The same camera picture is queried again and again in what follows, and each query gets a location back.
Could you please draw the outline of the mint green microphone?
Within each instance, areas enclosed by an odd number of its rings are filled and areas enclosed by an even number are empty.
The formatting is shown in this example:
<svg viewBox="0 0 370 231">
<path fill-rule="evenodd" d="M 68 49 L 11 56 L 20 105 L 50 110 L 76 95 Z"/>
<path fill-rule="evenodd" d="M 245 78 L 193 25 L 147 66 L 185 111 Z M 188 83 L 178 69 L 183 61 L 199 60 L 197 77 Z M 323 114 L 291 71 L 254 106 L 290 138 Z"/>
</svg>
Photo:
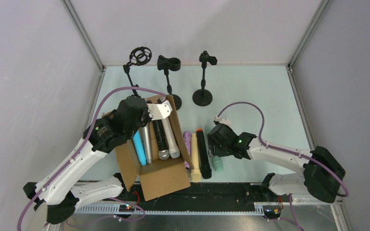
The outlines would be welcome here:
<svg viewBox="0 0 370 231">
<path fill-rule="evenodd" d="M 208 158 L 211 164 L 211 168 L 214 169 L 215 171 L 222 171 L 224 169 L 222 159 L 214 155 L 215 147 L 211 139 L 211 136 L 209 134 L 212 129 L 212 126 L 207 125 L 204 128 L 205 128 L 205 133 L 206 133 L 207 142 L 208 142 Z"/>
</svg>

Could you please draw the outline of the blue microphone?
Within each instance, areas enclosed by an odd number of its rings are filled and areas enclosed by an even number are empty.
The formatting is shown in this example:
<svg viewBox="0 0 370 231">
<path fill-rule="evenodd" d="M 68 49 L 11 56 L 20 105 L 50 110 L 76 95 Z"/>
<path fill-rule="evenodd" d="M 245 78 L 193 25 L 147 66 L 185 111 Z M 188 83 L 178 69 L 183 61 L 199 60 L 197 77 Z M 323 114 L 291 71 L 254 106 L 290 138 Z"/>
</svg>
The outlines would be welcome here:
<svg viewBox="0 0 370 231">
<path fill-rule="evenodd" d="M 134 144 L 139 163 L 141 164 L 141 166 L 145 166 L 147 164 L 147 159 L 139 131 L 134 134 L 132 142 Z"/>
</svg>

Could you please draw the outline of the purple glitter microphone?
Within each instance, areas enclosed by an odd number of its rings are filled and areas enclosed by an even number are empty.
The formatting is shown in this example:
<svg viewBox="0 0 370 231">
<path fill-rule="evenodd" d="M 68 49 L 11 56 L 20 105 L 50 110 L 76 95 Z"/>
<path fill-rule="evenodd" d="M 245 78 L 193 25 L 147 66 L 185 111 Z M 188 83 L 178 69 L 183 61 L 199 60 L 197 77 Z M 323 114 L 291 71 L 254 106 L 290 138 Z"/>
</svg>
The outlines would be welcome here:
<svg viewBox="0 0 370 231">
<path fill-rule="evenodd" d="M 185 131 L 183 133 L 183 139 L 185 141 L 186 149 L 187 149 L 187 157 L 190 157 L 191 154 L 191 133 L 189 131 Z M 187 161 L 184 162 L 184 165 L 187 170 L 190 169 L 190 165 Z"/>
</svg>

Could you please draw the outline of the gold microphone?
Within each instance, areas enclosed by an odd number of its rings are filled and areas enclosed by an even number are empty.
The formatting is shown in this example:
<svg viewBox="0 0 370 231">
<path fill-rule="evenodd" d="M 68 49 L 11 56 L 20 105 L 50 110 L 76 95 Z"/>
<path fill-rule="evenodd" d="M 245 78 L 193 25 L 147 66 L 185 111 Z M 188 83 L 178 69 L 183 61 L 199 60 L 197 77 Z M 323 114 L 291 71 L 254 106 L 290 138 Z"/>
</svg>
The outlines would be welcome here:
<svg viewBox="0 0 370 231">
<path fill-rule="evenodd" d="M 201 171 L 199 167 L 199 153 L 198 153 L 198 140 L 196 133 L 191 134 L 191 159 L 193 168 L 190 170 L 190 177 L 192 182 L 201 181 Z"/>
</svg>

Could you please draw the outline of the brown cardboard box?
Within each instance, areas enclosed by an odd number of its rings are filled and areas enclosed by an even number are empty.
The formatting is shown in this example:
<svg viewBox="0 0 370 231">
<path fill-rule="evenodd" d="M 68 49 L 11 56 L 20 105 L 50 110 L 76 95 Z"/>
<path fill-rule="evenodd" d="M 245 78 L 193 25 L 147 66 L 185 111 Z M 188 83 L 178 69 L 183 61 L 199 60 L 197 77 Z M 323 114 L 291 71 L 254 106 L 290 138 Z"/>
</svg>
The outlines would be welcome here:
<svg viewBox="0 0 370 231">
<path fill-rule="evenodd" d="M 183 139 L 180 121 L 175 108 L 174 98 L 167 95 L 166 99 L 172 106 L 169 122 L 172 127 L 174 139 L 179 147 L 180 156 L 161 160 L 158 157 L 158 146 L 153 126 L 150 126 L 152 163 L 142 166 L 138 160 L 132 140 L 114 149 L 117 164 L 122 175 L 125 188 L 130 190 L 139 178 L 145 201 L 155 199 L 191 186 L 188 171 L 184 165 L 187 162 L 194 167 Z"/>
</svg>

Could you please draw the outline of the silver microphone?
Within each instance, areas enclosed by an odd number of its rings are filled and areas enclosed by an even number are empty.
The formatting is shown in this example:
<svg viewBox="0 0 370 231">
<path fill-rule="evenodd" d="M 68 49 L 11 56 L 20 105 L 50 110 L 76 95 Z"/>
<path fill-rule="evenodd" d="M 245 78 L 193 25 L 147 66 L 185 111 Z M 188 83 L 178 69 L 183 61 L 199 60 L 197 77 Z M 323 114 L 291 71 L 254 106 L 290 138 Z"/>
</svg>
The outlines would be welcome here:
<svg viewBox="0 0 370 231">
<path fill-rule="evenodd" d="M 143 138 L 143 145 L 145 149 L 145 156 L 147 164 L 151 164 L 153 157 L 152 157 L 152 148 L 151 148 L 151 137 L 150 137 L 150 128 L 149 124 L 145 125 L 142 128 L 142 138 Z"/>
</svg>

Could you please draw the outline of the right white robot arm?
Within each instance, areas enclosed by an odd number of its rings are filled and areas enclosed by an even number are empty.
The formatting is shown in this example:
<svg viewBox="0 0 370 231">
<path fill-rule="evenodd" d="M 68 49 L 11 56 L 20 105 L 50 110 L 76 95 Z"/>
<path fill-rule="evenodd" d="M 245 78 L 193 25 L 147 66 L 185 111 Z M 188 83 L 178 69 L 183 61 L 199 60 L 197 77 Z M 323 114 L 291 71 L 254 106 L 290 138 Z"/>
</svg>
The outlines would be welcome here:
<svg viewBox="0 0 370 231">
<path fill-rule="evenodd" d="M 228 125 L 219 123 L 210 132 L 214 155 L 237 159 L 262 160 L 287 168 L 291 174 L 269 173 L 261 184 L 268 198 L 285 194 L 309 194 L 325 203 L 333 203 L 345 176 L 344 168 L 328 149 L 314 150 L 275 147 L 259 137 L 243 132 L 237 135 Z"/>
</svg>

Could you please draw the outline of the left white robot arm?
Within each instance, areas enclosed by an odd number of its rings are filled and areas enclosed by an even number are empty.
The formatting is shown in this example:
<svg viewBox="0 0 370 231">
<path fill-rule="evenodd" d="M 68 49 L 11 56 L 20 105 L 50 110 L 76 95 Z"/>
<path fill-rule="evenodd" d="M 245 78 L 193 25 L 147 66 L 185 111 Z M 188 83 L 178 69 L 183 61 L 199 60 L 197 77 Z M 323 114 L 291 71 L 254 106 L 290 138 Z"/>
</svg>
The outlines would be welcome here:
<svg viewBox="0 0 370 231">
<path fill-rule="evenodd" d="M 50 175 L 39 182 L 26 183 L 23 190 L 31 200 L 28 205 L 34 204 L 35 214 L 41 216 L 36 219 L 37 229 L 62 223 L 83 206 L 118 197 L 123 186 L 114 176 L 79 187 L 75 184 L 94 164 L 133 138 L 149 120 L 146 100 L 127 97 L 117 109 L 92 122 L 75 149 Z"/>
</svg>

